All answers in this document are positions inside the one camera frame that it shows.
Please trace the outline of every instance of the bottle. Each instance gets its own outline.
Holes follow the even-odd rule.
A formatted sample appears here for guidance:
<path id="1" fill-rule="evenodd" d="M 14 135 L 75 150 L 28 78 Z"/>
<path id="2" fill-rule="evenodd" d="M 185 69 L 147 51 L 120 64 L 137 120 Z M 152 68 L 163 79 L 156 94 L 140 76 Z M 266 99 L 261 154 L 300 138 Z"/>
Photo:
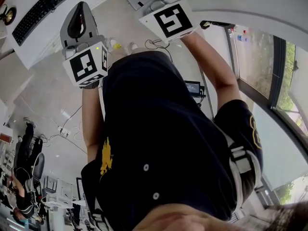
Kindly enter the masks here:
<path id="1" fill-rule="evenodd" d="M 242 42 L 248 42 L 249 41 L 249 38 L 245 35 L 237 35 L 237 40 L 238 41 L 242 41 Z"/>
<path id="2" fill-rule="evenodd" d="M 235 26 L 234 28 L 231 28 L 231 31 L 235 34 L 245 35 L 248 34 L 249 29 L 245 26 Z"/>

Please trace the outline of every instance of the white button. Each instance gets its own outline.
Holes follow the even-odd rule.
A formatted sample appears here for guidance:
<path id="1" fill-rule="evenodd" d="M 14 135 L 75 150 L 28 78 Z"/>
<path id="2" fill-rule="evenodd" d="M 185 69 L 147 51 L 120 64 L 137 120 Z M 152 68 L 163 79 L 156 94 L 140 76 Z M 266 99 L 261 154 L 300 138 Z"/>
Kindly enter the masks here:
<path id="1" fill-rule="evenodd" d="M 144 170 L 144 171 L 148 171 L 148 170 L 149 170 L 149 165 L 148 165 L 148 164 L 144 165 L 144 166 L 143 166 L 143 170 Z"/>
<path id="2" fill-rule="evenodd" d="M 158 193 L 158 192 L 154 193 L 154 194 L 153 194 L 153 198 L 154 198 L 155 200 L 157 200 L 157 199 L 159 198 L 159 193 Z"/>

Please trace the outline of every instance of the hair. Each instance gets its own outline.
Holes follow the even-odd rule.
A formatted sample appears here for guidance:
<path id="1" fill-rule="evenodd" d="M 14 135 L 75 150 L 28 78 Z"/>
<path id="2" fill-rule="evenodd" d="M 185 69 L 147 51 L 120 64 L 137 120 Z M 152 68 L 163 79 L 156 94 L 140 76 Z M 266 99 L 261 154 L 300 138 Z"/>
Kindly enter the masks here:
<path id="1" fill-rule="evenodd" d="M 308 231 L 308 202 L 280 206 L 275 220 L 264 231 Z"/>

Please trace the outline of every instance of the keyboard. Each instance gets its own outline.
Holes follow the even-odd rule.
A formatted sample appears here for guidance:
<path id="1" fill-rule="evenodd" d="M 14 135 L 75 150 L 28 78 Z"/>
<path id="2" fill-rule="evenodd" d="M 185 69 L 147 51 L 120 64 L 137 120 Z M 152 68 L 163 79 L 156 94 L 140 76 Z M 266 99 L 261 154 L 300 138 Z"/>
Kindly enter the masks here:
<path id="1" fill-rule="evenodd" d="M 21 46 L 33 29 L 49 13 L 52 13 L 64 0 L 39 0 L 22 18 L 12 32 L 17 44 Z"/>

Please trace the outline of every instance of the navy blue t-shirt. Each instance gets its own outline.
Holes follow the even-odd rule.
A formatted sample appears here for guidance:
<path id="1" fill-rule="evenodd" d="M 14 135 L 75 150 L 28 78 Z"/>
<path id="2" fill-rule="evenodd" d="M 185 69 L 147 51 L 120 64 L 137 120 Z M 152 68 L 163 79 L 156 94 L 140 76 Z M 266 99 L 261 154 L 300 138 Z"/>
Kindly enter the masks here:
<path id="1" fill-rule="evenodd" d="M 81 173 L 91 211 L 96 197 L 115 231 L 132 230 L 153 208 L 170 203 L 230 218 L 236 189 L 227 142 L 164 53 L 117 61 L 104 79 L 103 98 L 101 150 Z M 262 162 L 251 117 L 247 105 L 234 100 L 215 121 L 249 143 Z"/>

